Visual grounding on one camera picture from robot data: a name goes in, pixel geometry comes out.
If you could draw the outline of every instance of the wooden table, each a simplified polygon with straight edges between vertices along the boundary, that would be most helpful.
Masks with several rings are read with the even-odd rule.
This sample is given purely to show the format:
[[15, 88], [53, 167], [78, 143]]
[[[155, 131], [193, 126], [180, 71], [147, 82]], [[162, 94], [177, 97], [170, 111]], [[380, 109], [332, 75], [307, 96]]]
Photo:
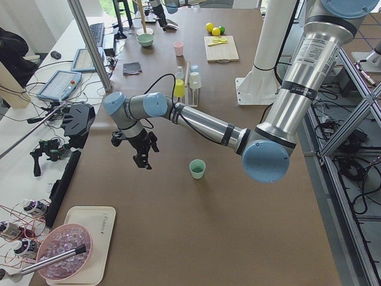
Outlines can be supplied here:
[[[129, 35], [111, 80], [114, 91], [143, 94], [162, 74], [186, 61], [201, 68], [199, 109], [239, 127], [254, 128], [263, 106], [238, 106], [235, 78], [251, 70], [261, 25], [257, 10], [181, 9], [169, 17], [176, 32], [154, 27], [150, 48]], [[207, 22], [235, 38], [239, 62], [208, 64]], [[172, 43], [185, 43], [176, 57]], [[123, 76], [123, 63], [139, 61], [142, 73]], [[152, 91], [170, 95], [172, 80]], [[340, 285], [302, 151], [288, 174], [261, 184], [243, 171], [241, 157], [166, 119], [152, 119], [159, 153], [152, 170], [138, 169], [135, 150], [110, 143], [115, 124], [100, 109], [55, 226], [78, 205], [117, 210], [104, 278], [100, 285]], [[200, 180], [189, 162], [202, 158]], [[31, 285], [45, 285], [35, 275]]]

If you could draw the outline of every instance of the bowl of ice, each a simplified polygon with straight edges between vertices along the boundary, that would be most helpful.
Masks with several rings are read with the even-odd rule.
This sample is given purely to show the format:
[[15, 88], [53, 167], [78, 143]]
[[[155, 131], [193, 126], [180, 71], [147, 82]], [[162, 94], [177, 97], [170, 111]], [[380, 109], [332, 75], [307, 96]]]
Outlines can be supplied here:
[[77, 223], [68, 223], [54, 229], [42, 242], [37, 253], [37, 262], [57, 256], [82, 244], [86, 246], [85, 253], [71, 256], [42, 268], [38, 270], [39, 274], [47, 280], [64, 281], [78, 273], [90, 257], [92, 239], [86, 228]]

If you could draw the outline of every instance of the computer mouse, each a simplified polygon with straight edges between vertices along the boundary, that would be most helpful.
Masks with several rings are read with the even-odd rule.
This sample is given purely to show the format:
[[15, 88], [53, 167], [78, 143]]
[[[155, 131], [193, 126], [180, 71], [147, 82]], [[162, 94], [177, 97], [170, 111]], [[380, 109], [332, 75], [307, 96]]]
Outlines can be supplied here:
[[52, 52], [50, 53], [50, 56], [51, 56], [52, 58], [55, 58], [56, 60], [59, 60], [59, 59], [61, 58], [61, 54], [60, 54], [59, 52], [57, 52], [57, 51], [52, 51]]

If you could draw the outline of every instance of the white tray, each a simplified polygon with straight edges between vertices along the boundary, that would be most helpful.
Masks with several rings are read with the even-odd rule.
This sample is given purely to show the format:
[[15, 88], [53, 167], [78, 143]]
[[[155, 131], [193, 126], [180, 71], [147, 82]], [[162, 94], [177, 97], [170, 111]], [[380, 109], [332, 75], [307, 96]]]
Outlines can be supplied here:
[[113, 207], [77, 206], [67, 212], [64, 223], [78, 223], [89, 231], [92, 252], [81, 271], [62, 282], [46, 280], [50, 286], [95, 286], [102, 281], [115, 216]]

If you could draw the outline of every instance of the robotic arm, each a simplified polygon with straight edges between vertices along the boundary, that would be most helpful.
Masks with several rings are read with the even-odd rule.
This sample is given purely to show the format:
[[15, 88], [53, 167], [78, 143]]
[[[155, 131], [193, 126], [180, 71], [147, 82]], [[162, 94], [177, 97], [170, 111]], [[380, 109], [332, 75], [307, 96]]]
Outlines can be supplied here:
[[296, 146], [296, 130], [340, 47], [354, 39], [363, 18], [377, 3], [377, 0], [315, 1], [304, 27], [305, 39], [277, 99], [265, 122], [254, 130], [239, 128], [179, 102], [173, 104], [159, 92], [130, 98], [114, 92], [105, 98], [104, 107], [117, 124], [122, 139], [137, 149], [138, 161], [136, 156], [134, 160], [139, 167], [151, 168], [150, 146], [158, 151], [156, 137], [147, 133], [140, 120], [162, 116], [232, 148], [242, 156], [243, 168], [251, 178], [277, 181], [287, 172], [289, 156]]

